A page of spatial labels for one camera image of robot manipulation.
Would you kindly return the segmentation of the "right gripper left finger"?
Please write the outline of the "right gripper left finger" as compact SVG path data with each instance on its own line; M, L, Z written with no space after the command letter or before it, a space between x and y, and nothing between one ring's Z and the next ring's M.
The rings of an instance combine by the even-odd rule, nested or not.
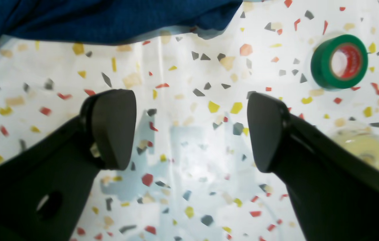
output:
M88 97L80 114L0 165L0 241L68 241L101 170L130 163L133 91Z

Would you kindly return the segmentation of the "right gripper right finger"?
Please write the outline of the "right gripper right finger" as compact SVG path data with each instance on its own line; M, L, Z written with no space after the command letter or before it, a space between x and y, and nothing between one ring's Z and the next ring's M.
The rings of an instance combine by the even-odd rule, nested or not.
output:
M248 99L256 167L287 187L308 241L379 241L379 171L262 93Z

